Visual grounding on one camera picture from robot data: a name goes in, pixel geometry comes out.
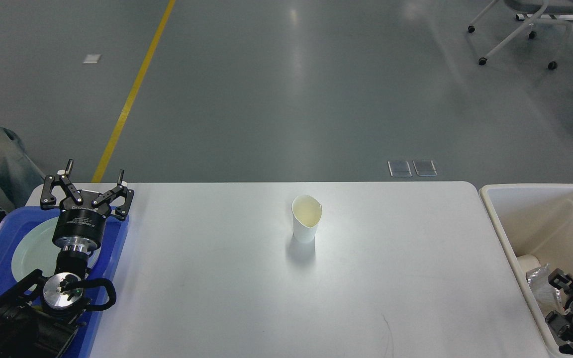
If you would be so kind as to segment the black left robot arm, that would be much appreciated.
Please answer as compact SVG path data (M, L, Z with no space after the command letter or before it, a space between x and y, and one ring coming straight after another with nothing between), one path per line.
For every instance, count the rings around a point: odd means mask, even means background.
M134 190L119 170L114 188L79 189L70 180L73 160L45 178L39 206L59 211L52 243L55 270L35 269L0 295L0 358L61 358L77 337L81 317L117 302L109 278L91 278L89 258L102 248L107 220L127 220Z

